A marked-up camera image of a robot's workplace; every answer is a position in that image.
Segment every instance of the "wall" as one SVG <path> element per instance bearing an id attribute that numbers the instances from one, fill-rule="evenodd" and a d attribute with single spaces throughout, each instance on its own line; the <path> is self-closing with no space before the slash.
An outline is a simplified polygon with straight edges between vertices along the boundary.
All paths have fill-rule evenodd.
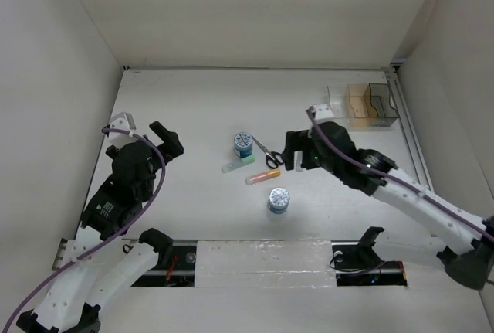
<path id="1" fill-rule="evenodd" d="M 3 324 L 74 234 L 121 70 L 79 0 L 0 0 L 0 13 Z"/>
<path id="2" fill-rule="evenodd" d="M 492 28 L 492 0 L 438 0 L 399 71 L 436 192 L 482 216 L 494 215 Z M 492 324 L 494 287 L 481 295 Z"/>
<path id="3" fill-rule="evenodd" d="M 130 66 L 387 66 L 424 0 L 82 0 Z"/>

